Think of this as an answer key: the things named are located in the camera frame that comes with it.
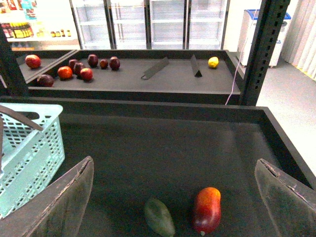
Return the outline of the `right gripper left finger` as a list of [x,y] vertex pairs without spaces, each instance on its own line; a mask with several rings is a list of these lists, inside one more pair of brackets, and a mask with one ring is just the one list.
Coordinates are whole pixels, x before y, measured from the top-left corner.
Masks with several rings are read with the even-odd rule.
[[92,190],[94,161],[86,157],[0,221],[2,237],[75,237]]

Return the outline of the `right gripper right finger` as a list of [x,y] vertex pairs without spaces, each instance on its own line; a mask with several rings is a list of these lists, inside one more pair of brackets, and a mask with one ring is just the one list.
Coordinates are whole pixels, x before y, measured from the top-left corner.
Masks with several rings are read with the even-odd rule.
[[265,159],[257,160],[255,179],[278,237],[316,235],[316,192]]

